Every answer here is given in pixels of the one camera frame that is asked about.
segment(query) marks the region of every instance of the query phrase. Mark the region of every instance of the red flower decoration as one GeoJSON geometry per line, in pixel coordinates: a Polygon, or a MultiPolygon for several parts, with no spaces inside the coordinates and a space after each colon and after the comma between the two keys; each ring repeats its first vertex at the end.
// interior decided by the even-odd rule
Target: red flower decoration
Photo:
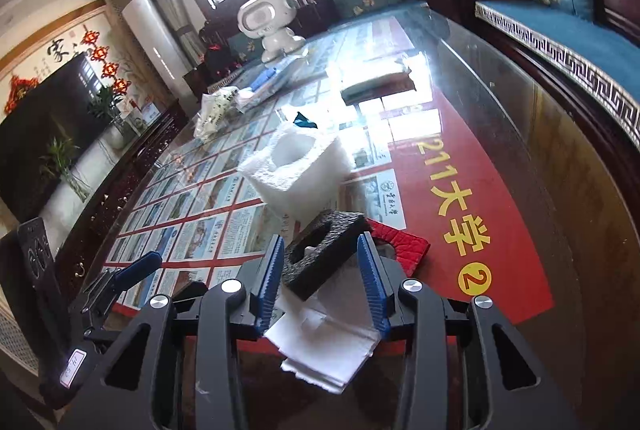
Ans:
{"type": "Polygon", "coordinates": [[[126,94],[127,89],[129,89],[130,85],[131,82],[129,80],[125,80],[124,78],[116,80],[116,82],[113,84],[113,92],[115,92],[116,94],[126,94]]]}
{"type": "Polygon", "coordinates": [[[94,49],[94,52],[91,53],[91,60],[94,62],[103,62],[107,59],[107,53],[109,52],[109,48],[107,46],[100,46],[94,49]]]}
{"type": "Polygon", "coordinates": [[[23,99],[24,95],[31,89],[36,87],[39,83],[40,82],[37,78],[25,80],[24,78],[21,78],[20,76],[14,74],[11,77],[11,90],[9,91],[9,98],[6,100],[6,104],[4,106],[4,113],[11,113],[18,105],[18,102],[23,99]]]}
{"type": "Polygon", "coordinates": [[[107,64],[104,64],[102,67],[102,77],[115,79],[119,66],[120,64],[117,64],[115,62],[109,62],[107,64]]]}
{"type": "Polygon", "coordinates": [[[90,31],[86,29],[86,33],[84,33],[84,36],[82,37],[82,40],[80,41],[80,43],[95,45],[95,43],[98,41],[99,36],[100,36],[100,33],[98,33],[97,31],[90,31]]]}

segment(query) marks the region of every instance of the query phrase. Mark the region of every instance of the red quilted cloth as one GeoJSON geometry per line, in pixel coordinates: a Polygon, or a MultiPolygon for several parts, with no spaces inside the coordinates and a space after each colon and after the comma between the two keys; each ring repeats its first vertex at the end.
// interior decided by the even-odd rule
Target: red quilted cloth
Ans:
{"type": "Polygon", "coordinates": [[[391,244],[396,250],[396,260],[400,263],[406,275],[412,276],[424,254],[429,251],[429,241],[421,236],[401,232],[386,224],[380,224],[375,220],[367,219],[367,222],[371,226],[373,239],[377,238],[384,240],[387,244],[391,244]]]}

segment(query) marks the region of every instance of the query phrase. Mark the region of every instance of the yellow circle number 2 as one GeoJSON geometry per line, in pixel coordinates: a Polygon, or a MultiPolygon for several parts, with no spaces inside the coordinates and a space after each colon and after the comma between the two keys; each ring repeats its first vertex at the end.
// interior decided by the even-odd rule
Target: yellow circle number 2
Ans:
{"type": "Polygon", "coordinates": [[[481,295],[491,285],[491,271],[482,262],[472,262],[460,270],[458,285],[469,296],[481,295]]]}

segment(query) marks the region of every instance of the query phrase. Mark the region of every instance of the white robot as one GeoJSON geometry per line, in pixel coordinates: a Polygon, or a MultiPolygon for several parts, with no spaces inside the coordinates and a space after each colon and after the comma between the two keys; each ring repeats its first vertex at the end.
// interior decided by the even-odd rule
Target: white robot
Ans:
{"type": "Polygon", "coordinates": [[[269,62],[282,52],[290,53],[305,44],[286,27],[297,13],[295,0],[250,0],[238,11],[238,27],[249,38],[262,39],[262,61],[269,62]]]}

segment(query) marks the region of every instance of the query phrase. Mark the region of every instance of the black tv screen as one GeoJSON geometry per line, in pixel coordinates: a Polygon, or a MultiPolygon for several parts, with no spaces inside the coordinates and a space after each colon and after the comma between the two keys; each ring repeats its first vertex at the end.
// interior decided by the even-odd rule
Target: black tv screen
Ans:
{"type": "Polygon", "coordinates": [[[40,170],[53,138],[71,138],[78,160],[107,127],[88,111],[101,87],[86,57],[75,56],[0,122],[0,197],[20,222],[37,217],[60,182],[40,170]]]}

